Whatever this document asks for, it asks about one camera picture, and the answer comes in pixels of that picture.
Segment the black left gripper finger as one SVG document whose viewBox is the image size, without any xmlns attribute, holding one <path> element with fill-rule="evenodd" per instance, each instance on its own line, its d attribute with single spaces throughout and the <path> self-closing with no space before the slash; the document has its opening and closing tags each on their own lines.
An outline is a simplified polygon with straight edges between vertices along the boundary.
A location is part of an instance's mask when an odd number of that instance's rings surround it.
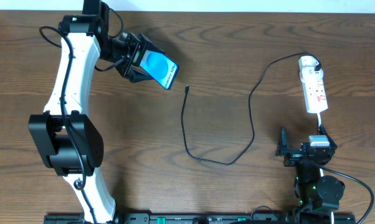
<svg viewBox="0 0 375 224">
<path fill-rule="evenodd" d="M 132 83 L 138 83 L 145 80 L 153 80 L 153 77 L 145 72 L 142 72 L 136 68 L 130 68 L 129 81 Z"/>
<path fill-rule="evenodd" d="M 143 53 L 145 53 L 148 50 L 151 51 L 151 52 L 157 52 L 157 53 L 160 53 L 160 54 L 165 53 L 165 51 L 163 49 L 157 47 L 154 43 L 152 43 L 152 41 L 149 40 L 149 38 L 147 38 L 142 33 L 139 33 L 138 37 L 141 40 L 141 44 L 142 44 L 142 50 L 141 51 Z"/>
</svg>

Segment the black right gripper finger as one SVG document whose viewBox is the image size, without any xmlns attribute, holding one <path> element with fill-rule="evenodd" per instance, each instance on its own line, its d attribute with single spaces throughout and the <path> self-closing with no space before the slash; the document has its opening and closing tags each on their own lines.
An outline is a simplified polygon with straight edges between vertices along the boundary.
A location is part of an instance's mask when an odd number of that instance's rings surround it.
<svg viewBox="0 0 375 224">
<path fill-rule="evenodd" d="M 277 144 L 277 151 L 275 153 L 276 156 L 284 156 L 288 151 L 288 140 L 287 140 L 287 133 L 284 126 L 280 128 L 280 135 Z"/>
<path fill-rule="evenodd" d="M 327 138 L 327 140 L 329 142 L 330 148 L 332 148 L 332 149 L 337 149 L 338 148 L 337 145 L 336 145 L 336 143 L 332 140 L 332 138 L 327 133 L 325 127 L 322 124 L 319 125 L 318 134 L 326 136 L 326 138 Z"/>
</svg>

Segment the blue Galaxy smartphone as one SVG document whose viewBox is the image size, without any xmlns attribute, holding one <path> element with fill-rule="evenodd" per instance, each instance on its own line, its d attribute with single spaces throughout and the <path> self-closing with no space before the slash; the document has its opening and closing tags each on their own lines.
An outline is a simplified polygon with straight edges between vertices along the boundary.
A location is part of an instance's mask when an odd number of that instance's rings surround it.
<svg viewBox="0 0 375 224">
<path fill-rule="evenodd" d="M 143 55 L 140 67 L 166 90 L 172 87 L 179 71 L 179 65 L 167 55 L 150 50 Z"/>
</svg>

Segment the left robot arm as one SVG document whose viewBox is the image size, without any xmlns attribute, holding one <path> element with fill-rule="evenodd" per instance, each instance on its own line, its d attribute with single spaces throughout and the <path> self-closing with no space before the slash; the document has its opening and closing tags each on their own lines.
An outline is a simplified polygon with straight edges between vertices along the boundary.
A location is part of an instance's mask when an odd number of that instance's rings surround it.
<svg viewBox="0 0 375 224">
<path fill-rule="evenodd" d="M 143 66 L 149 51 L 160 53 L 144 35 L 110 35 L 112 9 L 103 1 L 85 1 L 80 14 L 66 15 L 55 28 L 62 51 L 53 92 L 28 128 L 44 165 L 73 188 L 83 213 L 46 215 L 45 223 L 123 223 L 101 171 L 103 138 L 91 122 L 89 96 L 97 61 L 136 83 L 156 80 Z"/>
</svg>

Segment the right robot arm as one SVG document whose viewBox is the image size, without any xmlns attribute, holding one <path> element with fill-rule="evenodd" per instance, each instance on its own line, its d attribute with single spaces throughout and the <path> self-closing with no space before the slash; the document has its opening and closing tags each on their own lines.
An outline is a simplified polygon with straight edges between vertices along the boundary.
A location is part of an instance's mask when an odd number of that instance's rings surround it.
<svg viewBox="0 0 375 224">
<path fill-rule="evenodd" d="M 323 126 L 318 134 L 308 137 L 299 149 L 289 146 L 286 129 L 280 128 L 277 156 L 283 157 L 285 167 L 294 167 L 296 179 L 294 192 L 300 206 L 291 212 L 294 223 L 333 223 L 333 212 L 339 209 L 345 184 L 330 175 L 324 175 L 319 166 L 327 164 L 337 149 Z"/>
</svg>

